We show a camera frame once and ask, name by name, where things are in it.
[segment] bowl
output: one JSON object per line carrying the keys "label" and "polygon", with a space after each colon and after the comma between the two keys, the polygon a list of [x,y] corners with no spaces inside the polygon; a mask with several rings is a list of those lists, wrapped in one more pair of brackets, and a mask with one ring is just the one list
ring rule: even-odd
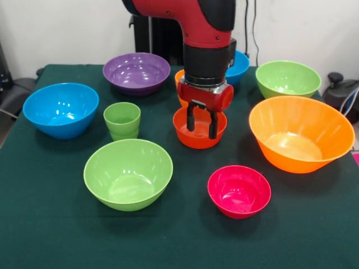
{"label": "bowl", "polygon": [[225,75],[227,83],[232,86],[237,85],[243,75],[247,72],[249,65],[250,61],[248,57],[244,53],[237,50],[234,58],[234,65],[229,67]]}
{"label": "bowl", "polygon": [[320,87],[321,78],[308,66],[290,61],[273,61],[256,71],[264,98],[282,95],[311,97]]}
{"label": "bowl", "polygon": [[251,168],[231,165],[208,180],[208,193],[216,207],[232,219],[246,219],[263,210],[271,189],[265,177]]}
{"label": "bowl", "polygon": [[349,152],[352,125],[339,111],[300,96],[277,96],[256,105],[250,128],[264,156],[277,168],[303,174]]}
{"label": "bowl", "polygon": [[173,124],[178,139],[187,147],[197,150],[208,149],[216,145],[227,127],[227,117],[223,112],[218,113],[218,131],[216,139],[209,139],[209,125],[211,117],[207,110],[194,108],[195,130],[187,129],[187,108],[180,108],[173,116]]}
{"label": "bowl", "polygon": [[147,140],[127,139],[93,153],[85,165],[84,181],[105,205],[136,211],[157,200],[172,173],[172,159],[166,150]]}
{"label": "bowl", "polygon": [[151,53],[117,56],[103,67],[105,78],[119,92],[129,96],[147,96],[156,92],[170,71],[165,59]]}
{"label": "bowl", "polygon": [[[178,82],[180,81],[181,77],[185,74],[185,70],[182,69],[180,71],[178,71],[175,76],[174,76],[174,82],[176,84],[176,90],[177,90],[177,85]],[[180,98],[180,96],[177,94],[178,100],[180,101],[179,103],[181,104],[182,107],[187,107],[188,106],[188,102],[184,101],[182,98]]]}
{"label": "bowl", "polygon": [[94,119],[99,96],[83,84],[62,83],[31,94],[22,109],[40,131],[58,139],[70,139],[85,132]]}

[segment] green bowl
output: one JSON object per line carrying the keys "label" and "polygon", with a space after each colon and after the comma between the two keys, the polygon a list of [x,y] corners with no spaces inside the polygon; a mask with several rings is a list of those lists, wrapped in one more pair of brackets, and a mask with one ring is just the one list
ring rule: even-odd
{"label": "green bowl", "polygon": [[320,87],[321,78],[308,66],[290,61],[273,61],[256,71],[264,98],[282,95],[311,97]]}
{"label": "green bowl", "polygon": [[172,159],[162,147],[147,140],[126,139],[93,153],[85,165],[84,180],[105,205],[136,211],[156,201],[172,173]]}

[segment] pink bowl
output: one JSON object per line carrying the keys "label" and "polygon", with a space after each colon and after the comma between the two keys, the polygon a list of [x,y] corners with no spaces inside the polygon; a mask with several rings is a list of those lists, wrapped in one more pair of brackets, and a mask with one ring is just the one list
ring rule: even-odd
{"label": "pink bowl", "polygon": [[245,219],[269,203],[268,181],[256,170],[245,166],[225,166],[208,180],[208,193],[218,209],[232,219]]}

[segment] large orange bowl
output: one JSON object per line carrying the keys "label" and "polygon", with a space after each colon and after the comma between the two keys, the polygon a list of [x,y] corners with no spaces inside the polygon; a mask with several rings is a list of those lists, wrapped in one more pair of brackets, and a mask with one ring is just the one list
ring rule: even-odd
{"label": "large orange bowl", "polygon": [[256,105],[250,128],[269,162],[284,171],[316,171],[348,153],[355,141],[352,125],[320,101],[279,96]]}
{"label": "large orange bowl", "polygon": [[[177,85],[178,82],[180,81],[181,77],[185,74],[185,70],[180,70],[178,71],[175,76],[174,76],[174,81],[176,83],[176,89],[177,89]],[[177,94],[178,96],[178,100],[180,101],[179,103],[181,104],[182,107],[187,107],[188,106],[188,102],[184,101],[183,99],[180,98],[180,96]]]}
{"label": "large orange bowl", "polygon": [[216,145],[227,127],[227,117],[224,113],[218,113],[217,138],[209,139],[209,125],[211,117],[207,110],[194,108],[195,130],[190,132],[187,129],[187,108],[180,108],[173,116],[173,124],[178,139],[187,147],[197,150],[208,149]]}

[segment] red bowl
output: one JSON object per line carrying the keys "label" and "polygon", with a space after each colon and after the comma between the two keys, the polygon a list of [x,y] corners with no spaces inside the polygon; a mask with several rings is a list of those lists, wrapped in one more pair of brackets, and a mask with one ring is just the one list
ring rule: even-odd
{"label": "red bowl", "polygon": [[265,177],[245,166],[225,166],[208,180],[208,193],[217,208],[232,219],[246,219],[267,206],[271,189]]}
{"label": "red bowl", "polygon": [[218,113],[218,131],[216,139],[209,139],[209,125],[211,116],[207,110],[194,108],[195,130],[190,132],[187,129],[187,108],[180,108],[173,116],[173,124],[178,139],[187,147],[197,150],[208,149],[216,145],[221,139],[227,127],[227,117],[224,113]]}

